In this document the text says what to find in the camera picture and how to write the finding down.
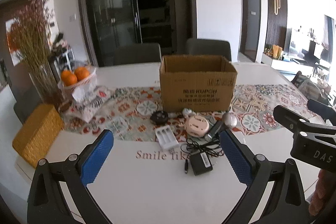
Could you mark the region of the person's right hand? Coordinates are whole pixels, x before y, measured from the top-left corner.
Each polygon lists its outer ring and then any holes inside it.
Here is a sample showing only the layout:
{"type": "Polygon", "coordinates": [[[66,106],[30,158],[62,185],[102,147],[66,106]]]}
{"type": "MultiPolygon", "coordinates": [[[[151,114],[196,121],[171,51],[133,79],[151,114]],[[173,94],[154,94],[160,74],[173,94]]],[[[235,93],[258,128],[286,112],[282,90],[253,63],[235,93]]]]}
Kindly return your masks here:
{"type": "Polygon", "coordinates": [[[335,191],[335,173],[321,169],[318,174],[318,181],[309,205],[309,213],[316,216],[329,201],[335,191]]]}

